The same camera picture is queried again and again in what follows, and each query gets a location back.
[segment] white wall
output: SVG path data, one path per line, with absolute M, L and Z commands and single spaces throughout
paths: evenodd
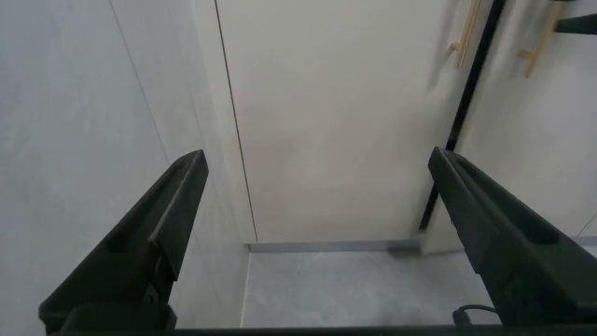
M 240 323 L 251 218 L 230 200 L 194 2 L 162 6 L 0 1 L 0 334 L 42 334 L 39 303 L 201 147 L 211 172 L 171 304 L 180 327 Z
M 524 76 L 551 2 L 510 1 L 489 52 L 456 151 L 570 236 L 597 214 L 597 44 L 594 36 L 553 35 L 535 73 Z M 570 3 L 563 17 L 597 12 L 597 2 Z M 423 249 L 460 249 L 437 202 Z

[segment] gray floor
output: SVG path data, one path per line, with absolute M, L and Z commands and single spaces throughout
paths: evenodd
M 492 305 L 463 253 L 254 253 L 245 295 L 244 328 L 451 324 L 460 305 Z

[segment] black cable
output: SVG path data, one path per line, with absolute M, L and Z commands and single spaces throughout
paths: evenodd
M 486 312 L 491 312 L 491 313 L 495 313 L 497 314 L 497 311 L 495 310 L 495 308 L 492 307 L 488 307 L 482 304 L 466 304 L 458 309 L 456 309 L 452 314 L 451 314 L 451 318 L 454 321 L 454 324 L 456 326 L 470 326 L 472 325 L 472 323 L 470 322 L 470 317 L 468 316 L 468 314 L 466 313 L 466 310 L 468 309 L 477 309 L 477 310 L 483 310 Z

